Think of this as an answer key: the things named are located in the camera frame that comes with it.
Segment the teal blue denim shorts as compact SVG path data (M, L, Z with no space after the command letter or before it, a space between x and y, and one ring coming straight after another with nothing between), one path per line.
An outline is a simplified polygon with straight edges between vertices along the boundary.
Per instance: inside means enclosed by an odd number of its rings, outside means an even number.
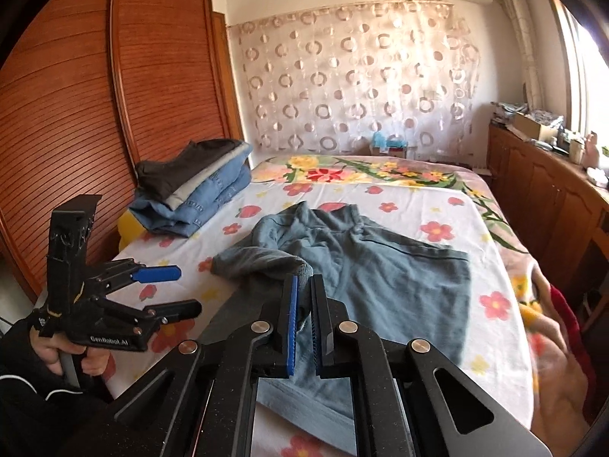
M281 296L285 278L298 277L295 374L261 383L258 400L344 452L356 449L350 383L315 374L306 289L312 275L322 275L326 295L344 303L351 320L382 339L427 339L455 364L464 357L472 291L467 254L390 231L355 205L322 211L299 203L265 216L214 257L212 271L238 289L204 328L204 344L256 320L264 303Z

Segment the blue folded jeans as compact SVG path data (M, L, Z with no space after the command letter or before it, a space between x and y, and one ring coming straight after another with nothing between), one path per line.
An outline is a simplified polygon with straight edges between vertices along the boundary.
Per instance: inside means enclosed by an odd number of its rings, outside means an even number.
M247 154L228 161L212 173L176 209L139 192L129 211L145 230L190 237L251 182Z

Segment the grey folded pants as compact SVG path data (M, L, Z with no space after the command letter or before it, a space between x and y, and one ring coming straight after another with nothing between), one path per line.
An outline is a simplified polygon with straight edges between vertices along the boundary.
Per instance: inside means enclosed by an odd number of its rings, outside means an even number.
M207 199L218 196L236 181L251 152L252 145L241 142L230 152L223 154L219 160L213 161L210 166L203 168L175 189L163 203L167 208L176 211L189 199L194 200L200 195Z

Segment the black folded pants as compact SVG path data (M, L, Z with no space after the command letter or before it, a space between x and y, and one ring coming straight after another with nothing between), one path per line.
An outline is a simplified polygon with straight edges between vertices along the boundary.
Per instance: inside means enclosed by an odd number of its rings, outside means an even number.
M136 164L138 188L157 200L166 200L181 186L206 169L217 170L221 161L249 154L249 144L236 139L190 141L177 157L161 162L143 160Z

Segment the white strawberry flower bedsheet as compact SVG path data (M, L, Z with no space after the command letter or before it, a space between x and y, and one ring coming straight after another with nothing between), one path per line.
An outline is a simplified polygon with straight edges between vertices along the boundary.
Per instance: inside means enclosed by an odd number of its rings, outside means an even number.
M256 183L188 238L143 235L124 256L177 265L181 278L133 285L146 307L194 298L201 316L163 327L105 372L119 395L185 339L217 342L254 320L285 275L321 275L326 294L383 339L427 339L522 425L534 374L508 272L474 202L449 189Z

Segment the blue item on headboard box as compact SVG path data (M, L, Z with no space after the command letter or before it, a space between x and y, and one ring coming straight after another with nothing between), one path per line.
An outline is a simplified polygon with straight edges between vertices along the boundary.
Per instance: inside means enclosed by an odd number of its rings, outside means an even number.
M381 131L371 138L370 151L373 156L391 156L405 159L408 151L407 141L396 134L385 135Z

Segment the brown louvered wooden wardrobe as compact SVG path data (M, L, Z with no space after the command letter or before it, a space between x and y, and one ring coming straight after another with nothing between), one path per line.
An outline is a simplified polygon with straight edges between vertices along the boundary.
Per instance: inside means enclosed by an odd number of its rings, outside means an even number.
M1 254L33 300L56 205L100 195L89 258L111 258L136 164L242 126L213 0L29 2L1 68Z

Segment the pink circle pattern curtain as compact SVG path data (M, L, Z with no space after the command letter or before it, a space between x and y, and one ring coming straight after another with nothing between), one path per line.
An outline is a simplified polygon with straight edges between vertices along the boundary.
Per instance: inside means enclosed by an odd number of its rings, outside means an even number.
M236 24L228 37L260 151L355 154L381 131L413 157L471 154L480 52L452 3L326 6Z

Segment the pink floral blanket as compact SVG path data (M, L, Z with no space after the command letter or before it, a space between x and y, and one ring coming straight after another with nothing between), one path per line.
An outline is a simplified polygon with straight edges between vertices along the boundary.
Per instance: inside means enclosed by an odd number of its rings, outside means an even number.
M352 203L397 233L467 253L473 296L462 369L554 455L577 448L590 427L593 377L577 320L480 176L397 158L293 155L262 162L253 179L268 209Z

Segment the long wooden side cabinet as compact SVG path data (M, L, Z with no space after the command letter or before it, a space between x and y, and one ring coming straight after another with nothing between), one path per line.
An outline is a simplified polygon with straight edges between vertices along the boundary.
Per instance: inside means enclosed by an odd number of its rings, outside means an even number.
M608 273L608 192L561 157L505 128L488 129L491 190L525 249L569 303Z

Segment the cardboard box on cabinet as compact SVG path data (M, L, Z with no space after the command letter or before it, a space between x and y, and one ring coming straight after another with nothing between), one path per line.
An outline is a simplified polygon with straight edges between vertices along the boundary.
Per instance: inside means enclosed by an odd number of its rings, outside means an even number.
M549 142L552 137L557 137L558 133L557 128L540 124L521 113L515 113L511 124L517 131L535 141Z

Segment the white cup on cabinet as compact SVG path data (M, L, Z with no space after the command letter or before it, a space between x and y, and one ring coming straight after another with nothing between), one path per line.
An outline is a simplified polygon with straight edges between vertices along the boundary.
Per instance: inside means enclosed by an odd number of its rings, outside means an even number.
M569 160L571 163L580 165L584 154L584 142L581 139L573 138L569 145Z

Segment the pink figurine on sill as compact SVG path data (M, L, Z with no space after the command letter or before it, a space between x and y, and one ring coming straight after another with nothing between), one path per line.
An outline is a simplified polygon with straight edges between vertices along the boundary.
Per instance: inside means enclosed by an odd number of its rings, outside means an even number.
M600 151L598 147L598 134L590 132L584 141L584 152L581 165L584 169L598 168L600 163Z

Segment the wooden framed window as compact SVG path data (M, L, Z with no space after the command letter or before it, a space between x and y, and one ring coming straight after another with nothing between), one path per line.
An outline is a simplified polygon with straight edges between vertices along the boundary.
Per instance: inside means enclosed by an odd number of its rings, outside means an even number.
M561 0L550 2L567 57L570 129L582 135L594 132L598 144L608 144L608 65L567 6Z

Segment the white patterned window drape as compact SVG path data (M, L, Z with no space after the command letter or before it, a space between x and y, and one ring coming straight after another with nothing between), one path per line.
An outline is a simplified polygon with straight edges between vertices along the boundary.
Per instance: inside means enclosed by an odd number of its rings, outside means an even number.
M536 35L528 0L501 0L514 30L525 80L525 100L530 109L544 107L544 94L539 70Z

